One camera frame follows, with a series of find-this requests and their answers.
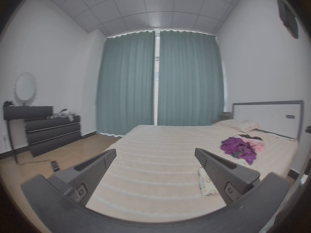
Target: mattress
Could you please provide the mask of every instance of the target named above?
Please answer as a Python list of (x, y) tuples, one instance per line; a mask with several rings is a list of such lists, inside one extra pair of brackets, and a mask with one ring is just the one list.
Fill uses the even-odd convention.
[[(139, 125), (108, 149), (117, 157), (99, 182), (86, 207), (101, 214), (137, 222), (172, 222), (194, 218), (225, 206), (220, 195), (202, 198), (200, 163), (195, 148), (225, 159), (221, 141), (241, 132), (227, 126)], [(252, 131), (265, 150), (248, 166), (263, 179), (274, 172), (286, 177), (298, 149), (296, 141)]]

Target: pink clothing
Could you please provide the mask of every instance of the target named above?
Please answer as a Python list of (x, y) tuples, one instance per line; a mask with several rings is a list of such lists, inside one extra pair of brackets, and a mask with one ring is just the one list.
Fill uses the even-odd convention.
[(261, 140), (246, 137), (241, 137), (241, 139), (243, 142), (248, 142), (254, 148), (255, 151), (262, 152), (264, 150), (263, 141)]

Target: white headboard panel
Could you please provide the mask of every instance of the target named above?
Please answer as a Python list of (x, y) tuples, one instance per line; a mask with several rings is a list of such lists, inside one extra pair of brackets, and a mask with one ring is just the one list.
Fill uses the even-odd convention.
[(302, 100), (259, 103), (234, 103), (232, 118), (259, 124), (258, 130), (300, 139), (303, 121)]

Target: vanity table leg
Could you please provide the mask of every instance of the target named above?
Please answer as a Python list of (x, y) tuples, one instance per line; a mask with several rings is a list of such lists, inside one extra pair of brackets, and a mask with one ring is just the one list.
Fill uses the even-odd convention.
[(15, 153), (15, 149), (13, 147), (13, 141), (12, 141), (12, 135), (11, 135), (10, 121), (9, 120), (6, 121), (6, 128), (7, 128), (7, 134), (9, 135), (9, 141), (10, 141), (10, 145), (11, 145), (11, 148), (12, 148), (12, 153), (13, 153), (15, 162), (17, 163), (17, 156), (16, 156), (16, 153)]

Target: green curtain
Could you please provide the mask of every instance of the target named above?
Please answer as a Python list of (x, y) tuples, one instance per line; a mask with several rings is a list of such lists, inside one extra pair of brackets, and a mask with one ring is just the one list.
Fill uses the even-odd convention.
[(203, 126), (224, 107), (220, 51), (212, 35), (160, 33), (158, 125)]
[(96, 95), (97, 132), (125, 135), (153, 124), (155, 33), (108, 38)]

